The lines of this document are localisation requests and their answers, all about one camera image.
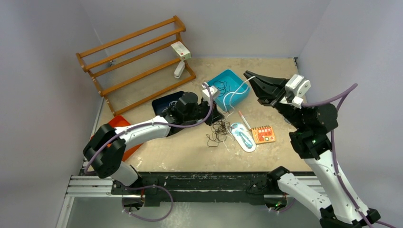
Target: floor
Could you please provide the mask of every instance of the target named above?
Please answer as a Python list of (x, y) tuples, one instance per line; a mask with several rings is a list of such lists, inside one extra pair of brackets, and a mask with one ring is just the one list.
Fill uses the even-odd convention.
[[(231, 69), (242, 79), (244, 79), (242, 74), (245, 70), (282, 78), (290, 78), (297, 73), (297, 67), (292, 58), (191, 58), (188, 62), (197, 78), (172, 90), (172, 93), (181, 90), (191, 91), (201, 98), (200, 84), (226, 69)], [(133, 71), (138, 72), (138, 68), (131, 67)], [(131, 67), (126, 67), (120, 72), (117, 69), (115, 74), (122, 75), (132, 72)], [(151, 92), (147, 94), (147, 91), (157, 91), (173, 84), (176, 80), (173, 77), (173, 70), (176, 66), (172, 67), (141, 79), (122, 91), (115, 92), (110, 97), (111, 102), (122, 108), (151, 94)], [(206, 134), (211, 134), (211, 129), (208, 125), (202, 124), (191, 129), (184, 129), (167, 138), (148, 141), (126, 162), (139, 171), (270, 171), (278, 166), (284, 166), (291, 171), (310, 170), (293, 151), (289, 142), (288, 133), (294, 131), (295, 128), (286, 123), (276, 110), (261, 106), (252, 91), (247, 98), (235, 106), (235, 109), (242, 111), (251, 127), (272, 126), (276, 142), (260, 144), (251, 153), (243, 151), (240, 145), (231, 138), (228, 138), (225, 144), (220, 143), (218, 147), (208, 147)], [(151, 101), (123, 114), (123, 117), (131, 124), (149, 120), (154, 116)], [(97, 128), (112, 118), (113, 115), (108, 106), (103, 105)], [(231, 115), (227, 120), (231, 123), (242, 122), (237, 113)]]

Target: blue plastic bin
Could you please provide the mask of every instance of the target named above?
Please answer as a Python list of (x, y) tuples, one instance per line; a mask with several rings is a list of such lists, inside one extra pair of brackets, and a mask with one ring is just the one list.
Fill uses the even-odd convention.
[[(225, 98), (225, 104), (224, 104), (224, 97), (226, 94), (228, 94), (230, 92), (235, 92), (235, 90), (237, 90), (238, 87), (243, 83), (243, 80), (240, 79), (231, 70), (225, 70), (224, 72), (222, 72), (221, 74), (219, 74), (212, 80), (208, 81), (207, 83), (209, 84), (209, 86), (215, 86), (216, 88), (219, 88), (219, 90), (220, 90), (220, 96), (214, 99), (215, 102), (217, 102), (218, 107), (220, 107), (220, 109), (222, 109), (223, 111), (231, 110), (230, 98), (233, 94), (229, 94)], [(242, 85), (242, 88), (240, 88), (237, 91), (237, 93), (242, 93), (245, 90), (246, 90), (246, 92), (243, 94), (234, 94), (233, 95), (233, 97), (231, 99), (232, 106), (235, 107), (237, 104), (239, 104), (239, 102), (241, 102), (243, 99), (245, 99), (245, 97), (248, 96), (250, 89), (246, 83), (244, 83)]]

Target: pen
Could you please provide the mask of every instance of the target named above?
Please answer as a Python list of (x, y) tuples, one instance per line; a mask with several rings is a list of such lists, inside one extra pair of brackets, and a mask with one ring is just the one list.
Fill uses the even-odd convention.
[(246, 121), (245, 117), (242, 115), (242, 113), (241, 113), (240, 111), (238, 111), (238, 113), (239, 113), (239, 115), (240, 115), (240, 118), (243, 120), (243, 122), (245, 123), (246, 127), (247, 127), (248, 130), (250, 131), (251, 128), (250, 128), (250, 126), (249, 126), (248, 121)]

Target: orange book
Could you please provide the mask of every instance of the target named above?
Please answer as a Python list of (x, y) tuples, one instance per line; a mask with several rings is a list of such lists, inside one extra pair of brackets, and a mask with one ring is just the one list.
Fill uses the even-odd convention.
[(252, 136), (256, 144), (276, 141), (273, 128), (270, 126), (252, 127)]

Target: white wall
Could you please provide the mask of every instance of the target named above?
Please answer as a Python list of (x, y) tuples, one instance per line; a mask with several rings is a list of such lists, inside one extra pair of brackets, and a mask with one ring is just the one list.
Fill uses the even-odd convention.
[(353, 187), (382, 220), (402, 225), (402, 1), (336, 1), (299, 58), (310, 102), (357, 82), (336, 129), (338, 158)]
[(75, 53), (100, 43), (78, 0), (1, 1), (0, 21), (0, 227), (54, 228), (100, 104)]
[[(178, 15), (187, 28), (183, 40), (194, 57), (296, 57), (330, 0), (82, 2), (102, 42)], [(110, 53), (138, 43), (111, 48)]]

